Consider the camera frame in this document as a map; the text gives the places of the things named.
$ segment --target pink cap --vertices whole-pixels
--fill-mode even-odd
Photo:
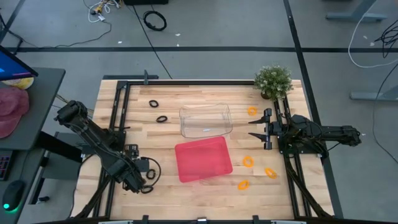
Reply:
[[[9,136],[29,110],[29,96],[16,87],[0,88],[0,138]]]

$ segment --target black box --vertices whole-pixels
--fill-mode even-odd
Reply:
[[[139,4],[168,4],[169,0],[124,0],[126,5],[139,5]]]

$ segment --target plant pot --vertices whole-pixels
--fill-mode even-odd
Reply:
[[[261,93],[261,97],[265,100],[269,100],[270,97],[267,95],[267,93]]]

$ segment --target gray floor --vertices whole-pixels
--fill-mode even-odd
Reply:
[[[87,4],[97,1],[86,0]],[[325,20],[328,11],[350,11],[359,1],[291,0],[297,32],[302,47],[347,47],[355,23]],[[0,2],[7,20],[17,1]],[[259,46],[294,47],[282,1],[252,0],[170,0],[155,6],[166,18],[164,32],[151,32],[154,46]],[[398,4],[393,0],[378,1],[371,12],[385,13],[388,20],[361,24],[353,47],[368,48],[374,39],[398,19]],[[149,6],[138,6],[139,14]],[[111,9],[105,14],[112,32],[102,39],[74,47],[148,47],[136,16],[126,8]],[[94,38],[108,29],[106,24],[90,24],[87,9],[80,0],[27,0],[11,30],[38,46],[70,44]],[[17,40],[7,35],[1,43],[13,47]],[[137,75],[146,69],[150,74],[168,78],[152,52],[42,52],[18,53],[31,67],[64,68],[67,71],[60,94],[84,102],[93,108],[103,75]],[[174,78],[252,78],[262,65],[278,63],[301,79],[294,52],[159,52]],[[352,101],[350,91],[376,91],[392,66],[363,69],[353,65],[347,53],[304,53],[308,74],[323,125],[350,124],[365,135],[358,147],[338,146],[331,151],[331,163],[345,218],[398,222],[396,186],[398,165],[380,149],[372,136],[373,104]],[[398,57],[390,54],[353,54],[361,65],[386,63]],[[398,83],[392,75],[384,88]],[[376,112],[376,135],[393,155],[398,156],[395,103],[379,103]],[[52,121],[51,111],[44,131],[69,132]],[[23,211],[20,223],[44,222],[65,218],[70,210],[75,181],[46,181],[42,195],[51,202],[30,205]]]

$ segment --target pink tray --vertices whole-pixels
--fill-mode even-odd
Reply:
[[[183,183],[232,173],[223,136],[178,144],[175,157],[178,176]]]

